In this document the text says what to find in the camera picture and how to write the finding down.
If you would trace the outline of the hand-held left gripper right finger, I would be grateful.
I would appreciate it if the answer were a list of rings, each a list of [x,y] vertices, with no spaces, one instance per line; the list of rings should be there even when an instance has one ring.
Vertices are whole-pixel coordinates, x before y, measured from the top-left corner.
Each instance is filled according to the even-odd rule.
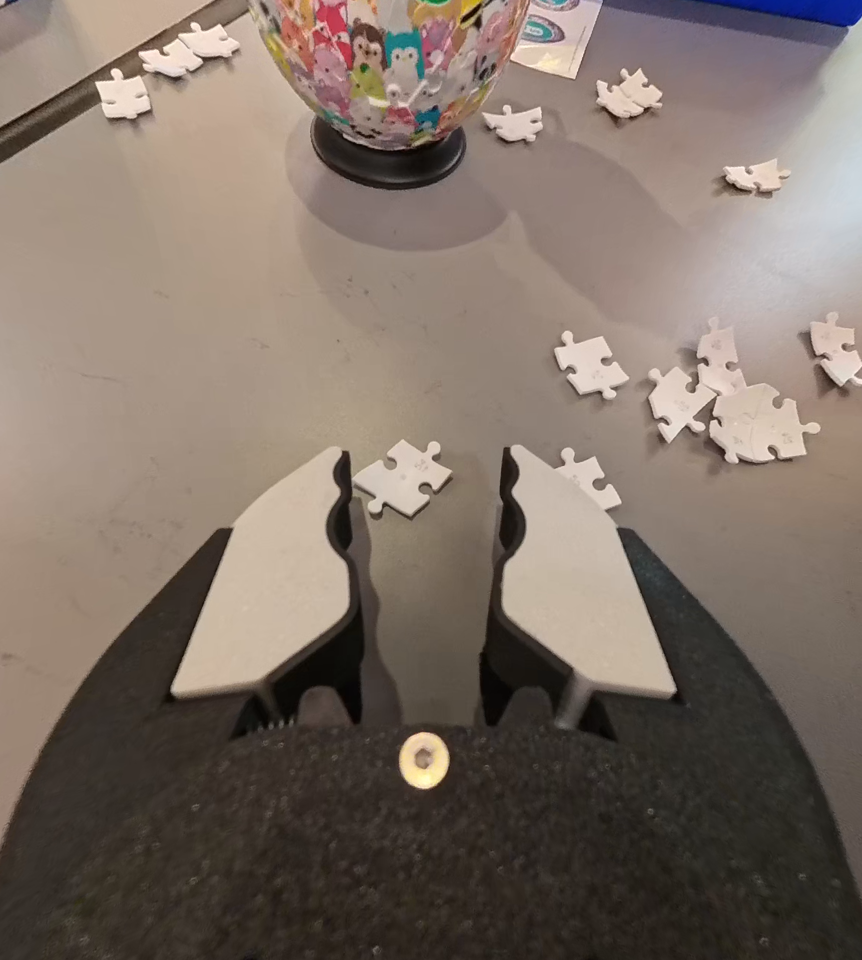
[[[609,513],[520,444],[504,449],[499,495],[485,704],[530,687],[553,706],[601,693],[672,701],[675,678]]]

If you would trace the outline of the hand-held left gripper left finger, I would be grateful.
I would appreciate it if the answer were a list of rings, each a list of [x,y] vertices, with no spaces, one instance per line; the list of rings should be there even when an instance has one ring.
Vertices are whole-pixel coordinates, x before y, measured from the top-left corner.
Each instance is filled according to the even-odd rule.
[[[297,703],[313,687],[360,702],[365,631],[350,456],[318,453],[234,521],[172,681],[177,700],[257,693]]]

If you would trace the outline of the black ball stand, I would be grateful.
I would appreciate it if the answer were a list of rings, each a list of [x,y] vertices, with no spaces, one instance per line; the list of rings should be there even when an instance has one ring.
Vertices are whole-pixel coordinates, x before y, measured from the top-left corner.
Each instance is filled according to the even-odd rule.
[[[467,149],[461,126],[437,141],[404,150],[381,150],[353,142],[317,118],[310,139],[320,161],[347,181],[395,191],[443,181],[458,169]]]

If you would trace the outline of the colourful puzzle ball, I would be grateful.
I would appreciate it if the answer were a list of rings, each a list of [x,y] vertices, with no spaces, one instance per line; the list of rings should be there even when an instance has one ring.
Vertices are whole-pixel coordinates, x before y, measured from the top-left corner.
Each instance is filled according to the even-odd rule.
[[[391,152],[440,141],[485,102],[527,1],[250,1],[285,81],[335,133]]]

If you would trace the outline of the puzzle instruction leaflet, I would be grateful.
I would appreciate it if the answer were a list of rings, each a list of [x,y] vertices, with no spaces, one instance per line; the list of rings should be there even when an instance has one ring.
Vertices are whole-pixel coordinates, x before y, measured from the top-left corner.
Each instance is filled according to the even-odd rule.
[[[574,80],[603,1],[532,1],[511,60]]]

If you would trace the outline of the blue plastic bin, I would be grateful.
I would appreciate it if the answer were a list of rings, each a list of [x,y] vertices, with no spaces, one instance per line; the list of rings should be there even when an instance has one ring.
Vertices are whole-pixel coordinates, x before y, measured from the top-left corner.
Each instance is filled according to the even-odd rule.
[[[706,3],[840,28],[850,28],[862,18],[862,1],[707,1]]]

